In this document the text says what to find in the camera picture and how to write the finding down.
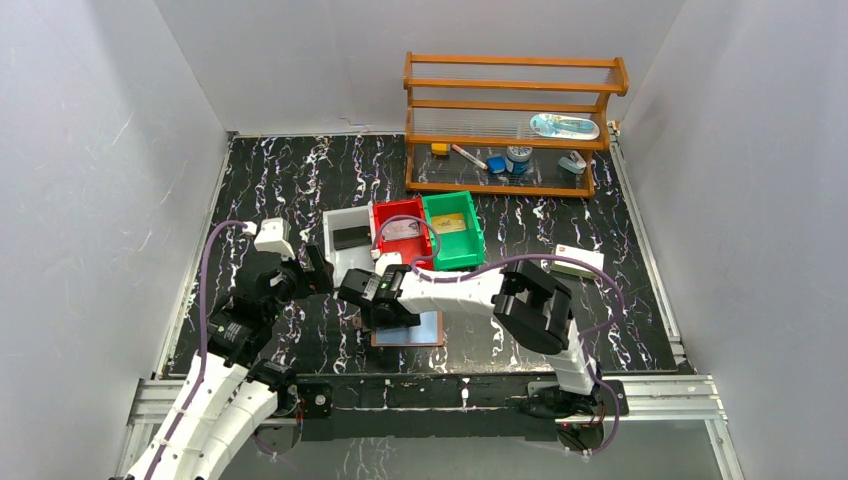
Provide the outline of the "black card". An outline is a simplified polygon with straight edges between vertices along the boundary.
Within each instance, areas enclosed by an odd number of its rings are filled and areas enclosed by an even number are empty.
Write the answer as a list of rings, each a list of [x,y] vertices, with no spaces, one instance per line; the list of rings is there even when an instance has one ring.
[[[333,248],[337,251],[370,246],[373,242],[371,229],[368,225],[333,230],[331,240]]]

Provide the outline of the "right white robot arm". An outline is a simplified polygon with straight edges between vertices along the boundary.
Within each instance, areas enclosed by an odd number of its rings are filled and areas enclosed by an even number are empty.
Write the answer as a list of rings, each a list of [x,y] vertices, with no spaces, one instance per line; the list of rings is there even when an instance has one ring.
[[[428,312],[494,319],[522,347],[543,355],[571,411],[590,413],[603,399],[592,377],[596,363],[579,337],[571,290],[529,259],[465,273],[400,264],[381,274],[350,269],[338,298],[359,307],[370,330],[416,326]]]

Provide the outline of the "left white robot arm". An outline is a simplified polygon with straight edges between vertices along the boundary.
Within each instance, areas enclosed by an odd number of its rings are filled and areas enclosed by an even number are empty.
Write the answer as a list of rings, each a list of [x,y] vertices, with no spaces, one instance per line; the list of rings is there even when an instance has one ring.
[[[207,338],[157,433],[128,479],[217,479],[266,418],[301,399],[289,367],[262,360],[283,305],[333,290],[333,266],[315,242],[306,259],[259,248],[207,320]]]

